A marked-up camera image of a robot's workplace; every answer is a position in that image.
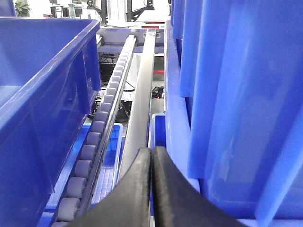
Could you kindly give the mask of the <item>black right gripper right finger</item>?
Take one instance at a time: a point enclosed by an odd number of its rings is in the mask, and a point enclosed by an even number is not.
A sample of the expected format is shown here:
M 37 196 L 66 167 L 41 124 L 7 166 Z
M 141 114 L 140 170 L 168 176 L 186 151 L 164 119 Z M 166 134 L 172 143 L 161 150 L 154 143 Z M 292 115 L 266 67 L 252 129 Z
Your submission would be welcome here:
M 200 194 L 176 167 L 165 147 L 152 154 L 152 194 L 157 227 L 242 227 L 244 224 Z

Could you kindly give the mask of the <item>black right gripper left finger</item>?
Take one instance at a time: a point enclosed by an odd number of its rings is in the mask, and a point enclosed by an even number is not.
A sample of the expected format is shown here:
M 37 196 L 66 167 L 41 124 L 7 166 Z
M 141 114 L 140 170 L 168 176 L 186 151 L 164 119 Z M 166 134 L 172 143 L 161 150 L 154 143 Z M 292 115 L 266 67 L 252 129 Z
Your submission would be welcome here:
M 148 227 L 152 151 L 140 148 L 123 178 L 100 203 L 69 227 Z

